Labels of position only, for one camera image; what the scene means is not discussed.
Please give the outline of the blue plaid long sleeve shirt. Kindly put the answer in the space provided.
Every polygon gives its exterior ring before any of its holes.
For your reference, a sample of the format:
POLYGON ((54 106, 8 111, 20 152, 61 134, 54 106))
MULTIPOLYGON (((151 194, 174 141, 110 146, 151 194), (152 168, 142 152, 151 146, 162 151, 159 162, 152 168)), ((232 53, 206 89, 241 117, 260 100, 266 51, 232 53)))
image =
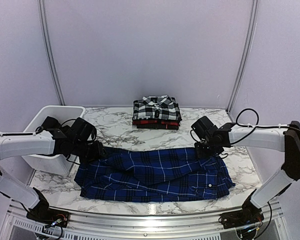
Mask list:
POLYGON ((194 147, 130 151, 106 147, 105 157, 80 164, 80 196, 118 202, 189 202, 228 196, 235 186, 223 159, 194 147))

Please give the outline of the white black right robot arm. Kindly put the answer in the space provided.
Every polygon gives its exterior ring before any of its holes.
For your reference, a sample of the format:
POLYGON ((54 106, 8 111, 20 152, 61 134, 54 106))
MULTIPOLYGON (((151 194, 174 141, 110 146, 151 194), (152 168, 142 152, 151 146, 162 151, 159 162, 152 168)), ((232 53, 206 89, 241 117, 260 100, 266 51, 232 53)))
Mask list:
POLYGON ((262 208, 300 180, 300 122, 258 125, 227 122, 218 127, 204 116, 192 124, 199 138, 196 153, 221 154, 224 149, 245 147, 262 184, 244 201, 240 210, 222 213, 225 229, 251 225, 263 220, 262 208))

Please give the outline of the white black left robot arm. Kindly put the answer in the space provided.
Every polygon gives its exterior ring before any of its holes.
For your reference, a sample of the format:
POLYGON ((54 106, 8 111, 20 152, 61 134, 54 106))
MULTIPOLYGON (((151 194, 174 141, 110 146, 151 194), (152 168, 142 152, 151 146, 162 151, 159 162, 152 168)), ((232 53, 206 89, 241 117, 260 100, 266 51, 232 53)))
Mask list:
POLYGON ((6 170, 7 161, 18 163, 30 155, 63 155, 66 158, 74 155, 81 163, 89 163, 105 154, 102 143, 90 139, 89 134, 64 133, 57 128, 39 128, 34 132, 0 132, 0 193, 19 202, 31 220, 42 223, 65 221, 66 213, 51 209, 48 200, 38 189, 29 187, 11 170, 6 170))

